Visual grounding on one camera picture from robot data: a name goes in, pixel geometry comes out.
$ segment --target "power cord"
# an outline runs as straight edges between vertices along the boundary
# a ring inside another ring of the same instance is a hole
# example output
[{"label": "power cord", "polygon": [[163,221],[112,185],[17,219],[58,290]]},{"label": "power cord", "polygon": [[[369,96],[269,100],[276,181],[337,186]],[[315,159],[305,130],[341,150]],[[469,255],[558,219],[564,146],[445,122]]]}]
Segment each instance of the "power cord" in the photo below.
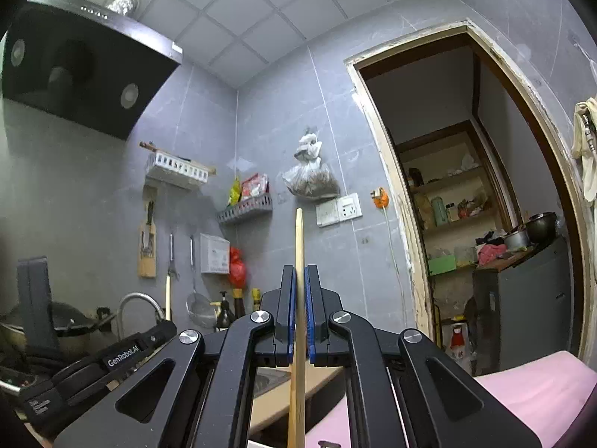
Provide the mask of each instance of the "power cord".
[{"label": "power cord", "polygon": [[383,187],[378,187],[371,191],[371,198],[373,203],[378,209],[383,209],[383,215],[386,218],[387,225],[387,239],[390,244],[390,253],[392,254],[392,261],[394,263],[394,271],[396,271],[396,279],[398,280],[398,287],[400,288],[400,297],[402,300],[402,318],[404,319],[404,326],[407,326],[407,311],[404,302],[404,289],[402,288],[402,281],[400,280],[400,271],[398,269],[398,263],[396,262],[396,255],[394,253],[394,246],[392,243],[392,229],[390,228],[390,221],[387,218],[386,208],[390,204],[390,197]]}]

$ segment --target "white switch plate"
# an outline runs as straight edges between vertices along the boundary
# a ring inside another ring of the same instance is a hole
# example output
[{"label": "white switch plate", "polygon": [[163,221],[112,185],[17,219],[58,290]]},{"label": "white switch plate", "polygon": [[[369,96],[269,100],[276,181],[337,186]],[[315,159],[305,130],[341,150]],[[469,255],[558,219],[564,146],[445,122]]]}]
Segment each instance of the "white switch plate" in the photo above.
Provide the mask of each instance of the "white switch plate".
[{"label": "white switch plate", "polygon": [[320,203],[315,206],[315,212],[319,227],[326,227],[363,215],[360,211],[359,196],[356,192]]}]

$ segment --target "white towel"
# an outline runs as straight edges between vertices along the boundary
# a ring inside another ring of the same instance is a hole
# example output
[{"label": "white towel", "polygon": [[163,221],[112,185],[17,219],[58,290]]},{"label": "white towel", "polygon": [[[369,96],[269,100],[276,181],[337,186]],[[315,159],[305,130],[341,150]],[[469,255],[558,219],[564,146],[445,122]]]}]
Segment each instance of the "white towel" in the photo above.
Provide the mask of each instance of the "white towel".
[{"label": "white towel", "polygon": [[584,134],[584,121],[582,115],[587,110],[593,123],[597,124],[597,101],[590,98],[585,103],[578,103],[574,108],[574,143],[572,156],[583,159],[583,194],[588,202],[593,202],[597,195],[597,162],[589,148],[589,143]]}]

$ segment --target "pink fabric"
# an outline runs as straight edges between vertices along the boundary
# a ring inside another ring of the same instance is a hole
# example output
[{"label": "pink fabric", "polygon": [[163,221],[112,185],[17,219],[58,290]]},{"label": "pink fabric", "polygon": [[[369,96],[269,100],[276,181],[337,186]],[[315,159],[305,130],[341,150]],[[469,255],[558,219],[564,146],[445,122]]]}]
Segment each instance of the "pink fabric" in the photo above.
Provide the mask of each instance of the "pink fabric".
[{"label": "pink fabric", "polygon": [[476,380],[551,448],[589,398],[597,372],[562,351]]},{"label": "pink fabric", "polygon": [[507,247],[505,244],[500,244],[497,246],[493,244],[485,244],[479,250],[479,266],[483,266],[484,264],[490,263],[498,256],[498,254],[501,254],[506,251]]},{"label": "pink fabric", "polygon": [[305,435],[304,446],[305,448],[320,448],[319,440],[331,441],[338,443],[342,448],[350,448],[346,396]]}]

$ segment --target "pot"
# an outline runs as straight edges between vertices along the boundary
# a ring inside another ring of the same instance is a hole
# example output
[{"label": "pot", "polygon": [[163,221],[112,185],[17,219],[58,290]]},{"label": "pot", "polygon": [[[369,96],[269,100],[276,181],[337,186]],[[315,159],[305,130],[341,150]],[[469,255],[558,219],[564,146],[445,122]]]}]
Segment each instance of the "pot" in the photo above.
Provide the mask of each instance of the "pot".
[{"label": "pot", "polygon": [[541,244],[554,240],[556,237],[556,221],[555,212],[544,212],[532,216],[525,225],[531,242]]},{"label": "pot", "polygon": [[[88,319],[71,305],[52,302],[54,331],[58,337],[60,351],[69,360],[81,358],[87,353],[90,332],[95,329],[93,320]],[[0,331],[17,351],[25,353],[27,339],[19,305],[0,320]]]},{"label": "pot", "polygon": [[504,237],[504,243],[506,244],[508,250],[512,251],[513,249],[528,246],[531,243],[531,241],[529,240],[528,234],[526,233],[526,229],[522,228],[514,232],[511,232],[506,237]]}]

